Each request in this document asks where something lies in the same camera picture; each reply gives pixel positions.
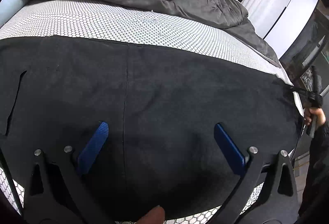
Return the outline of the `person's right hand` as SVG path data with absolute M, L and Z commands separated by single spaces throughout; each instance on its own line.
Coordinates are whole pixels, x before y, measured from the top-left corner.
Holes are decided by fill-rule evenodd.
M 305 109 L 305 124 L 311 125 L 316 120 L 316 127 L 321 127 L 326 122 L 326 116 L 322 108 L 309 107 Z

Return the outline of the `person's left hand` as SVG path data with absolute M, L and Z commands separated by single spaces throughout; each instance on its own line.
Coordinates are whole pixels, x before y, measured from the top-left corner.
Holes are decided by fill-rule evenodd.
M 165 210 L 161 206 L 156 206 L 140 218 L 136 224 L 163 224 L 164 222 Z

